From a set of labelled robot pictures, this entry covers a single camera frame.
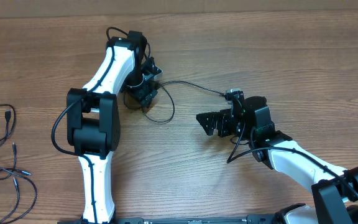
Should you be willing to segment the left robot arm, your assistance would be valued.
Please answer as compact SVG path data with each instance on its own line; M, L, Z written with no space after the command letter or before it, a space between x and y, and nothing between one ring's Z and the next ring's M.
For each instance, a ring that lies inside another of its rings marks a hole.
M141 32L108 37L106 56L94 77L67 94L67 141L83 173L85 209L78 223L113 223L111 164L119 145L121 125L118 94L128 93L141 108L157 94L154 76L161 73L146 54L149 43Z

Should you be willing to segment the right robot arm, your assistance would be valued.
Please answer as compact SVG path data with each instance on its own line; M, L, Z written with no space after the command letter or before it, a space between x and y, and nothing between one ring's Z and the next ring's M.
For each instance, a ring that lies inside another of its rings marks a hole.
M330 164L275 129L265 97L245 98L241 91L224 97L231 108L196 115L206 134L235 136L237 145L246 141L257 162L292 178L313 196L313 207L296 203L258 217L257 223L358 223L358 167Z

